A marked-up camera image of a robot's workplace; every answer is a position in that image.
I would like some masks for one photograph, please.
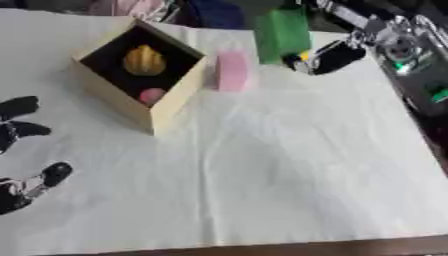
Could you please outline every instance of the white tablecloth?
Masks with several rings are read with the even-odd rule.
[[[0,11],[1,100],[38,96],[21,119],[53,129],[0,156],[0,176],[75,168],[0,216],[2,255],[448,232],[448,182],[372,58],[309,77],[256,66],[251,32],[157,25],[212,59],[244,49],[253,79],[244,93],[204,88],[153,138],[85,94],[70,64],[124,19]],[[314,44],[339,36],[314,33]]]

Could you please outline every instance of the croissant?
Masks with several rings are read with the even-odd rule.
[[[123,66],[136,76],[156,76],[165,70],[166,62],[159,52],[148,45],[140,45],[126,55]]]

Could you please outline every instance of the pink fabric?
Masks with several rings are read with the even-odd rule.
[[[115,0],[115,15],[129,15],[144,19],[163,4],[163,0]]]
[[[247,80],[247,62],[238,51],[220,53],[218,56],[218,90],[241,91]]]
[[[163,3],[163,0],[99,0],[90,8],[90,13],[105,16],[133,16],[145,20]]]

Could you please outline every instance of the pink sponge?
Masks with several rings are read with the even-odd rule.
[[[241,91],[247,80],[247,63],[239,51],[223,52],[218,55],[218,90]]]

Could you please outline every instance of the pink object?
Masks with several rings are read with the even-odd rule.
[[[241,91],[247,80],[247,62],[239,51],[223,52],[218,55],[218,90]]]
[[[93,15],[133,16],[146,20],[164,6],[163,0],[99,0],[90,7]]]
[[[139,100],[148,107],[152,107],[159,101],[166,91],[160,88],[151,88],[140,93]]]

